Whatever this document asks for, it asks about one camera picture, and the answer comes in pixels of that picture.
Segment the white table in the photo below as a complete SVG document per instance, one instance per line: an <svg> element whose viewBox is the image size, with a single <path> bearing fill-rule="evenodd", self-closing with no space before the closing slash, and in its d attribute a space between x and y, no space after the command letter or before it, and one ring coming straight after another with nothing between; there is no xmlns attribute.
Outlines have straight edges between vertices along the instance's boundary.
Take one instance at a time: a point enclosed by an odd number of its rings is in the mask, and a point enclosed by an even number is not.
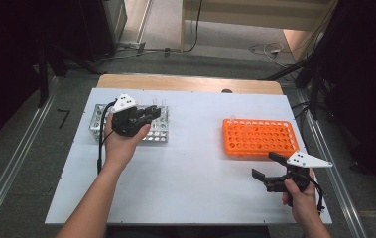
<svg viewBox="0 0 376 238"><path fill-rule="evenodd" d="M251 169L280 176L275 162L246 161L223 152L221 124L237 118L290 121L304 144L284 95L94 88L51 204L47 224L63 224L96 177L98 146L88 127L95 104L122 92L142 104L166 99L170 107L168 143L142 143L123 172L109 224L279 224L295 223L280 193L267 192ZM321 215L331 223L326 209Z"/></svg>

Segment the hand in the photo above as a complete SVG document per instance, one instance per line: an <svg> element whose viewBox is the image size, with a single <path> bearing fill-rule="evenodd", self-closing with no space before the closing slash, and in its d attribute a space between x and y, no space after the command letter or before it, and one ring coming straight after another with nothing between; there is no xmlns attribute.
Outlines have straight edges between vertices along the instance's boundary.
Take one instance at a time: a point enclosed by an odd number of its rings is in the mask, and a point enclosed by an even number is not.
<svg viewBox="0 0 376 238"><path fill-rule="evenodd" d="M313 178L313 169L309 170L309 175ZM319 219L314 196L314 184L309 183L308 187L301 192L296 184L289 178L284 181L284 185L293 197L293 216L297 223L306 226L312 219ZM283 194L283 204L287 204L288 194Z"/></svg>
<svg viewBox="0 0 376 238"><path fill-rule="evenodd" d="M111 133L104 142L106 149L106 160L104 167L123 170L132 159L138 143L145 136L147 136L147 133L150 131L151 125L144 125L134 137L123 137L112 131L112 117L113 114L108 115L104 128L104 137Z"/></svg>

